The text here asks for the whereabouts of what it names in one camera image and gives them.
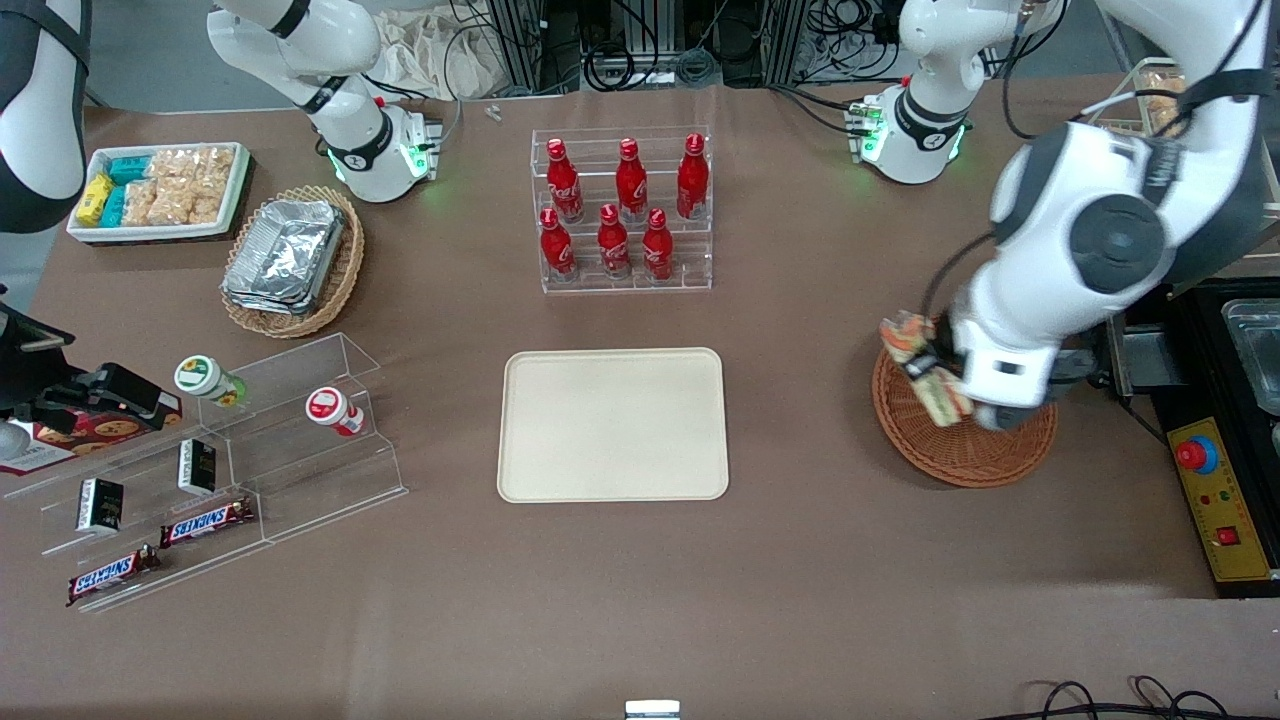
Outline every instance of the white robotic arm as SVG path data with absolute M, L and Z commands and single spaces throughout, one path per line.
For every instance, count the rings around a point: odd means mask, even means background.
M 986 79 L 986 47 L 1039 32 L 1069 0 L 908 0 L 899 32 L 920 58 L 910 85 L 868 95 L 850 110 L 865 118 L 858 156 L 890 179 L 929 182 L 955 156 L 961 127 Z
M 428 177 L 422 115 L 379 106 L 358 77 L 374 67 L 380 50 L 378 27 L 362 6 L 349 0 L 219 5 L 225 9 L 207 20 L 214 50 L 311 117 L 338 177 L 356 197 L 387 202 Z
M 84 184 L 90 0 L 0 0 L 0 232 L 55 225 Z
M 1176 140 L 1066 123 L 1005 168 L 991 208 L 997 255 L 960 291 L 940 334 L 987 427 L 1023 415 L 1001 409 L 1052 400 L 1064 340 L 1133 305 L 1180 252 L 1247 240 L 1260 223 L 1249 159 L 1258 95 L 1272 82 L 1261 72 L 1270 0 L 1098 4 L 1169 51 L 1189 86 L 1184 108 L 1194 109 Z

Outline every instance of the teal snack package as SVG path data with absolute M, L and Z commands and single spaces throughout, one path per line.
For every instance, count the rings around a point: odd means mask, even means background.
M 136 179 L 142 179 L 142 174 L 147 172 L 147 165 L 150 164 L 150 155 L 116 158 L 111 160 L 111 165 L 106 170 L 106 176 L 111 178 L 111 182 L 115 184 L 127 184 Z
M 120 220 L 124 218 L 124 186 L 118 184 L 111 193 L 106 196 L 106 205 L 102 206 L 102 219 L 99 220 L 97 227 L 100 228 L 118 228 L 120 227 Z

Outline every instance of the red switch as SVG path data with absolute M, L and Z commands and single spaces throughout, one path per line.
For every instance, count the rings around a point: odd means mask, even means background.
M 1204 436 L 1193 436 L 1174 448 L 1178 464 L 1193 473 L 1207 475 L 1217 469 L 1217 447 Z
M 1240 544 L 1240 533 L 1235 532 L 1235 527 L 1219 528 L 1217 530 L 1217 544 Z

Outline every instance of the wicker basket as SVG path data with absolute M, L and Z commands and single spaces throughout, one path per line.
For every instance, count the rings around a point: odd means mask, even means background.
M 884 350 L 872 373 L 872 401 L 890 442 L 911 465 L 968 488 L 1007 486 L 1025 478 L 1048 456 L 1057 432 L 1057 406 L 1052 404 L 1009 432 L 984 429 L 972 418 L 940 428 Z
M 282 340 L 308 336 L 332 323 L 342 311 L 342 306 L 347 304 L 347 299 L 351 297 L 351 291 L 356 287 L 356 275 L 360 274 L 360 263 L 365 259 L 365 231 L 360 227 L 360 218 L 356 217 L 356 209 L 352 208 L 351 201 L 328 187 L 306 186 L 285 190 L 273 200 L 301 200 L 305 202 L 324 200 L 340 208 L 347 215 L 347 224 L 339 238 L 340 245 L 333 258 L 333 265 L 329 268 L 324 290 L 320 292 L 319 307 L 308 315 L 264 313 L 234 305 L 227 296 L 223 296 L 223 306 L 227 307 L 232 320 L 236 320 L 236 324 L 246 331 Z M 248 233 L 250 225 L 253 224 L 265 206 L 266 202 L 241 225 L 239 233 L 236 236 L 236 245 L 232 246 L 230 256 L 227 259 L 228 268 L 236 261 L 236 255 L 244 245 L 244 236 Z

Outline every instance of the black box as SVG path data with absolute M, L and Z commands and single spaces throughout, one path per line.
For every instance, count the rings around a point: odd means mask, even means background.
M 218 482 L 218 451 L 198 439 L 182 441 L 178 457 L 178 489 L 191 495 L 212 495 Z
M 90 478 L 81 483 L 81 507 L 76 518 L 76 532 L 115 533 L 124 514 L 124 486 L 110 480 Z

